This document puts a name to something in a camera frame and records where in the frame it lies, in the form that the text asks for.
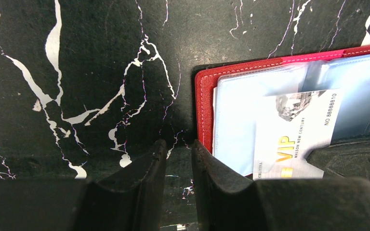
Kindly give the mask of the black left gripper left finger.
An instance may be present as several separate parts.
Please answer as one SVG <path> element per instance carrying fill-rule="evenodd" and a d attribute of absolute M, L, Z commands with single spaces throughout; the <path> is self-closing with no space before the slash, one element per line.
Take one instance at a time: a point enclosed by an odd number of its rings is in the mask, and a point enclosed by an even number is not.
<path fill-rule="evenodd" d="M 0 231 L 157 231 L 167 147 L 101 180 L 0 181 Z"/>

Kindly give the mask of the red leather card holder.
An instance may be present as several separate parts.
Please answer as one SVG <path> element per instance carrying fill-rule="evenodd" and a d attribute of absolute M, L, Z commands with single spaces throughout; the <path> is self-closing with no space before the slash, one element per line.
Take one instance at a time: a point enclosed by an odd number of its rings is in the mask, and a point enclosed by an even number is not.
<path fill-rule="evenodd" d="M 340 89 L 330 144 L 370 133 L 370 45 L 213 68 L 196 75 L 195 87 L 198 139 L 243 176 L 252 176 L 255 122 L 264 97 Z"/>

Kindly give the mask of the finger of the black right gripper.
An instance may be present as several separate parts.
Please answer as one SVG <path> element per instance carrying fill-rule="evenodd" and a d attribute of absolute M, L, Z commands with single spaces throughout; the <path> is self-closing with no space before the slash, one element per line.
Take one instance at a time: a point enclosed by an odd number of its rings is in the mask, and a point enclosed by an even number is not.
<path fill-rule="evenodd" d="M 323 170 L 323 177 L 362 177 L 370 181 L 370 134 L 339 139 L 315 149 L 306 161 Z"/>

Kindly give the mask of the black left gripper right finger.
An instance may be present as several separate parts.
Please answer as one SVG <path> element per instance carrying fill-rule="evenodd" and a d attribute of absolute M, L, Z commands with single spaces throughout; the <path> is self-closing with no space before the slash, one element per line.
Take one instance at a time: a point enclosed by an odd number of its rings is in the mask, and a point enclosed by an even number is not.
<path fill-rule="evenodd" d="M 370 231 L 370 181 L 250 180 L 192 146 L 201 231 Z"/>

